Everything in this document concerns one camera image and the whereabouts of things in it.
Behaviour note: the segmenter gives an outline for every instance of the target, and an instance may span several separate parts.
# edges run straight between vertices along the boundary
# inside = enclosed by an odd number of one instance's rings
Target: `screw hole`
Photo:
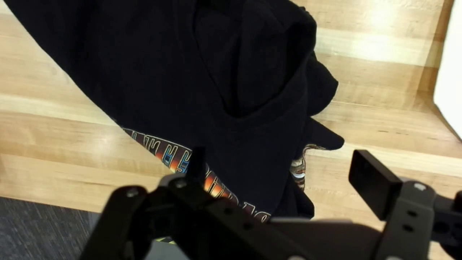
[[[449,225],[444,222],[436,222],[433,225],[433,231],[440,234],[446,234],[449,232]]]
[[[403,229],[407,232],[414,232],[414,228],[409,225],[403,225]]]
[[[244,227],[245,230],[249,230],[249,229],[252,228],[252,224],[250,224],[250,223],[244,223],[243,227]]]
[[[411,217],[417,217],[417,213],[415,213],[415,212],[412,211],[412,210],[408,210],[408,211],[407,211],[407,214],[410,215]]]

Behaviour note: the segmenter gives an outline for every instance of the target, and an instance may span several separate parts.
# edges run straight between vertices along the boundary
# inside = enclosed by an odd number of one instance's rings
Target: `graphic print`
[[[149,150],[149,152],[151,152],[154,156],[159,158],[159,160],[161,160],[162,163],[164,163],[172,172],[184,173],[188,169],[189,159],[192,154],[191,149],[180,144],[136,132],[131,129],[122,129],[139,144]],[[249,202],[239,201],[237,196],[220,181],[218,176],[208,165],[206,165],[206,171],[204,190],[211,196],[214,198],[228,198],[261,222],[265,222],[269,219],[271,216],[269,213],[258,211],[257,208]]]

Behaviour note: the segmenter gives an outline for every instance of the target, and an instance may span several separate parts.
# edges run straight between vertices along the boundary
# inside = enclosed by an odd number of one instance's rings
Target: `wooden floor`
[[[354,149],[448,197],[462,190],[462,143],[432,102],[452,1],[295,1],[316,19],[317,56],[340,82],[316,119],[346,140],[307,155],[305,192],[317,218],[382,227],[348,183]],[[0,196],[100,211],[116,187],[153,189],[167,173],[0,1]],[[431,258],[448,257],[434,245]]]

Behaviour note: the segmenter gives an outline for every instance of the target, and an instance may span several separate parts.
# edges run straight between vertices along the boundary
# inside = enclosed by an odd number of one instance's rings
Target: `black fabric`
[[[291,161],[306,144],[343,144],[310,117],[338,83],[314,55],[313,18],[288,0],[6,3],[120,126],[205,147],[219,182],[252,212],[310,204],[287,183]]]

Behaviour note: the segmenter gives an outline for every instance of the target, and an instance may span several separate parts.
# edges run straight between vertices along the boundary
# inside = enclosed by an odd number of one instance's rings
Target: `black hoodie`
[[[6,0],[37,43],[174,171],[206,148],[207,190],[251,214],[307,216],[289,167],[343,139],[310,116],[337,81],[288,0]]]

